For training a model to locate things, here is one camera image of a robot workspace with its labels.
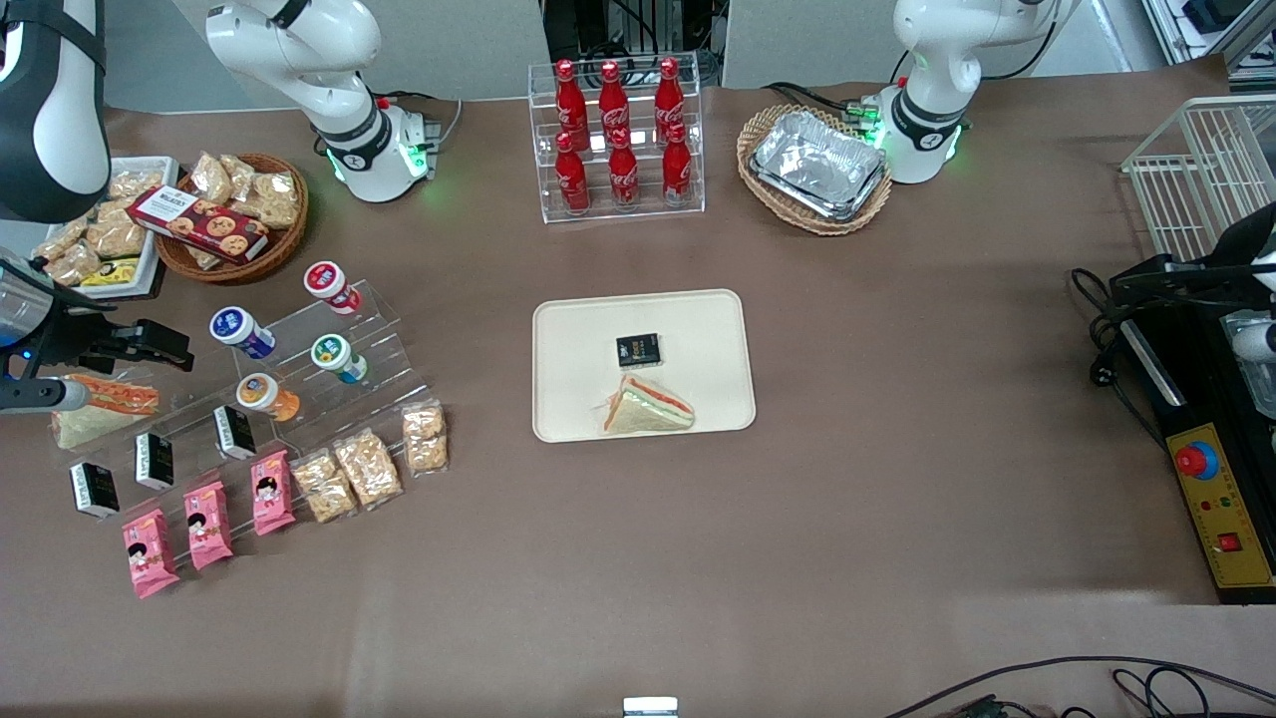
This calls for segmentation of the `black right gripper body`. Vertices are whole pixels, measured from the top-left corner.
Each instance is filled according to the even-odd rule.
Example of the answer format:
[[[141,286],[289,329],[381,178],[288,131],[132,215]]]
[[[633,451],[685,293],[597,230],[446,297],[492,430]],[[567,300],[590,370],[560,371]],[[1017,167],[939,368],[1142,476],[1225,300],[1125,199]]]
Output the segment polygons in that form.
[[[60,295],[3,291],[1,363],[4,380],[34,377],[45,365],[73,365],[114,372],[137,358],[131,328],[108,321],[115,306]]]

